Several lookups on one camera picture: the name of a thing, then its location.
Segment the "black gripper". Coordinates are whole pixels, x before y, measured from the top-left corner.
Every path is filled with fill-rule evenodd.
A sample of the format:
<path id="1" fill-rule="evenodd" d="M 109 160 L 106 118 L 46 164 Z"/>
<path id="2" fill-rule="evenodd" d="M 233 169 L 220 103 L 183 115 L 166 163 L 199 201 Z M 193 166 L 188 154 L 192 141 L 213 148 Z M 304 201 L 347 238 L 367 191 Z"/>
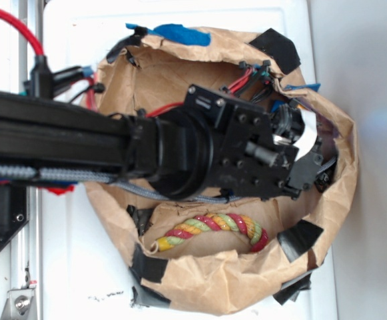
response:
<path id="1" fill-rule="evenodd" d="M 202 129 L 208 153 L 203 189 L 297 199 L 313 187 L 323 162 L 317 116 L 295 101 L 269 113 L 222 91 L 191 85 L 181 113 Z"/>

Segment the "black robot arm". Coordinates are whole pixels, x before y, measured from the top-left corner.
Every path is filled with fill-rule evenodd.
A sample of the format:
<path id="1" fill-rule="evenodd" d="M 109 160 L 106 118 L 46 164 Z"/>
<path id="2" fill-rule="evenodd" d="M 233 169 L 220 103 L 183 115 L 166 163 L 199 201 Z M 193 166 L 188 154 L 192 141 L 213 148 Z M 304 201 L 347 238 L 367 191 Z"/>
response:
<path id="1" fill-rule="evenodd" d="M 120 119 L 82 107 L 0 92 L 0 180 L 27 185 L 96 181 L 151 185 L 150 198 L 226 199 L 309 190 L 322 171 L 313 112 L 296 101 L 263 107 L 193 85 L 184 103 L 158 116 Z"/>

